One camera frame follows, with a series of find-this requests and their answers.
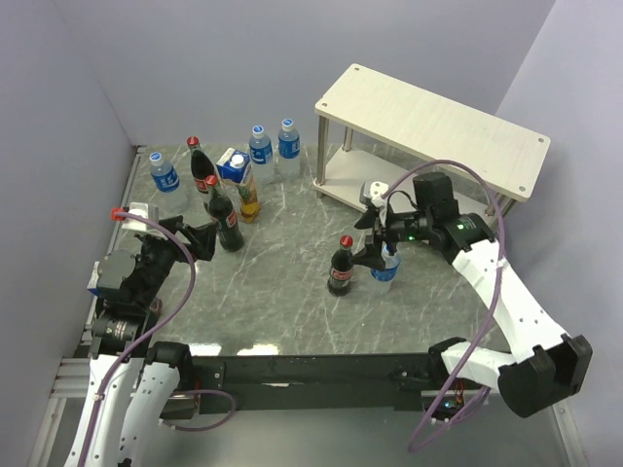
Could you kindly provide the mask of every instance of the coca-cola bottle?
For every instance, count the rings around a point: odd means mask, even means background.
[[[209,202],[209,195],[205,180],[210,175],[214,175],[217,177],[218,181],[216,167],[208,156],[205,155],[197,136],[191,136],[186,140],[186,143],[188,144],[188,149],[191,151],[191,172],[193,172],[195,186],[197,187],[197,190],[199,190],[199,193],[203,195],[203,201]]]
[[[331,269],[327,287],[329,292],[336,297],[342,297],[350,291],[350,278],[352,277],[352,237],[344,235],[340,238],[340,249],[331,258]]]
[[[225,195],[216,175],[205,179],[209,201],[203,204],[212,220],[218,222],[218,239],[224,250],[238,251],[244,244],[238,228],[238,216],[232,201]]]

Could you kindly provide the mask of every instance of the white wall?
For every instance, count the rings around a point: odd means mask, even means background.
[[[621,24],[618,0],[558,0],[497,113],[552,138],[532,199],[510,216],[510,259],[593,345],[571,399],[593,467],[623,464]]]
[[[353,62],[493,113],[554,0],[55,0],[133,144],[240,142]]]
[[[26,465],[131,146],[51,0],[0,2],[0,452]]]

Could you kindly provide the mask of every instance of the red label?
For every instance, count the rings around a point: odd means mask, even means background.
[[[232,211],[232,214],[227,216],[227,227],[233,227],[238,221],[238,216],[236,215],[236,211]]]
[[[195,186],[200,192],[207,192],[207,183],[205,183],[205,180],[200,180],[199,178],[196,178]]]
[[[334,268],[331,268],[331,275],[338,280],[349,280],[352,277],[352,269],[346,272],[340,272]]]
[[[210,219],[212,219],[212,222],[218,222],[218,220],[214,219],[212,216],[210,216]],[[236,211],[232,211],[232,214],[227,216],[227,219],[225,219],[225,223],[227,224],[227,227],[233,227],[237,222],[238,222],[238,216],[236,215]]]

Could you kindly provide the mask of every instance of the milk carton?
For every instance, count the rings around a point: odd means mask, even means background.
[[[230,148],[216,163],[216,169],[240,219],[246,223],[253,222],[261,206],[249,155]]]

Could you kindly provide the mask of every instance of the wooden shelf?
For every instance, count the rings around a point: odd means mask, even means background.
[[[550,144],[547,136],[358,64],[351,65],[315,104],[315,112],[424,160],[462,162],[494,190],[518,201],[531,196]],[[375,172],[373,166],[366,172]],[[466,176],[460,169],[448,168]],[[327,172],[326,187],[360,185],[361,180],[350,176],[333,169]]]
[[[331,161],[327,163],[326,170],[326,183],[322,186],[314,183],[315,188],[321,193],[362,212],[365,211],[365,207],[359,202],[359,193],[361,184],[365,180],[391,184],[406,172],[404,168],[355,148],[348,152],[340,148]],[[415,199],[412,180],[413,177],[409,177],[399,185],[398,190],[404,190]],[[484,204],[457,192],[455,192],[455,198],[458,200],[461,213],[475,212],[483,219],[487,219]],[[409,202],[400,195],[391,197],[391,206],[394,212],[413,211]]]

